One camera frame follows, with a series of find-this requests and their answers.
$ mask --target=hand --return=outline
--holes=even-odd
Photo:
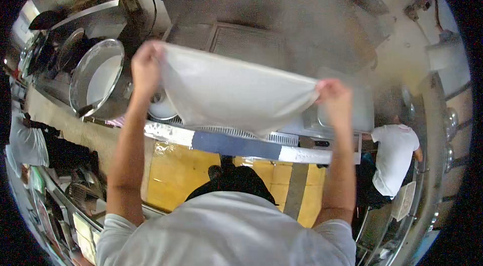
[[[325,106],[334,129],[352,129],[352,91],[337,79],[321,80],[315,89],[320,94],[315,103]]]
[[[146,41],[136,51],[131,60],[134,99],[149,102],[161,81],[163,59],[163,44],[158,40]]]
[[[30,124],[30,119],[27,119],[27,118],[22,118],[22,123],[27,127],[27,128],[30,128],[31,127],[31,124]]]

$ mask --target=stainless steel bowl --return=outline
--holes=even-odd
[[[95,71],[107,59],[121,55],[121,64],[109,92],[91,105],[87,103],[89,83]],[[79,117],[93,116],[109,120],[122,116],[128,109],[132,93],[132,78],[129,66],[124,66],[124,47],[118,40],[103,40],[89,49],[74,70],[69,89],[70,106]]]
[[[455,151],[451,144],[446,143],[446,169],[445,172],[449,172],[453,166],[453,161],[455,160]]]
[[[444,118],[444,128],[446,129],[446,140],[451,141],[456,135],[456,128],[458,127],[458,113],[452,107],[446,110],[446,117]]]

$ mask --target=pot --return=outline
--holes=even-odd
[[[121,56],[120,65],[112,72],[113,82],[104,85],[105,91],[98,93],[99,99],[88,101],[89,84],[94,74],[113,56]],[[84,54],[74,70],[69,88],[70,106],[78,117],[110,120],[124,115],[132,94],[132,77],[129,66],[124,66],[125,62],[124,46],[114,39],[103,40]]]

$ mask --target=drain grate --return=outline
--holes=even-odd
[[[170,120],[164,121],[165,123],[168,123],[169,125],[175,125],[178,127],[183,127],[183,121],[179,116],[176,116],[174,118],[171,118]],[[229,128],[229,127],[222,127],[222,126],[203,126],[198,128],[199,130],[207,131],[210,133],[219,133],[219,134],[225,134],[228,136],[235,136],[235,137],[241,137],[241,138],[246,138],[246,139],[256,139],[258,140],[257,137],[253,136],[251,133],[248,133],[243,130],[239,129],[234,129],[234,128]],[[265,140],[266,142],[273,142],[276,144],[280,145],[286,145],[286,146],[291,146],[291,147],[298,147],[299,146],[299,136],[298,135],[292,135],[292,134],[285,134],[285,133],[279,133],[279,132],[272,132],[270,135],[267,137]]]

